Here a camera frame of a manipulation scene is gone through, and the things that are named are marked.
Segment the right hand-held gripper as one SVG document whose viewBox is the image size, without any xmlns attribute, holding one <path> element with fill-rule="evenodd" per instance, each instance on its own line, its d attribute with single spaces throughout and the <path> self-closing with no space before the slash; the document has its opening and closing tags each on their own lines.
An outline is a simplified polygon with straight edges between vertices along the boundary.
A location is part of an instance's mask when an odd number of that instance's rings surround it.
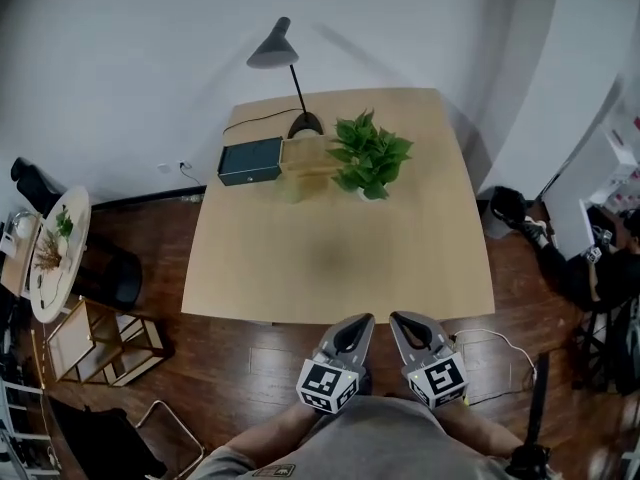
<svg viewBox="0 0 640 480">
<path fill-rule="evenodd" d="M 469 381 L 459 352 L 436 358 L 427 365 L 418 364 L 412 358 L 434 356 L 450 348 L 449 338 L 438 321 L 415 312 L 395 311 L 389 317 L 389 324 L 406 365 L 403 376 L 421 402 L 433 410 L 465 397 Z"/>
</svg>

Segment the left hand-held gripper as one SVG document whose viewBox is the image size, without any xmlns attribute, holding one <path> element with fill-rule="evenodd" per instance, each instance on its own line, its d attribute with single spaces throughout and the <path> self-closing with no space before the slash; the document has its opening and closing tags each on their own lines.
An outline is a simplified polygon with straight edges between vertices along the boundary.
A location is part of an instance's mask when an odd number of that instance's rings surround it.
<svg viewBox="0 0 640 480">
<path fill-rule="evenodd" d="M 336 415 L 356 395 L 370 395 L 370 371 L 362 366 L 375 329 L 371 313 L 348 317 L 331 326 L 320 349 L 304 361 L 296 392 L 300 401 L 322 415 Z M 345 364 L 330 356 L 346 356 Z"/>
</svg>

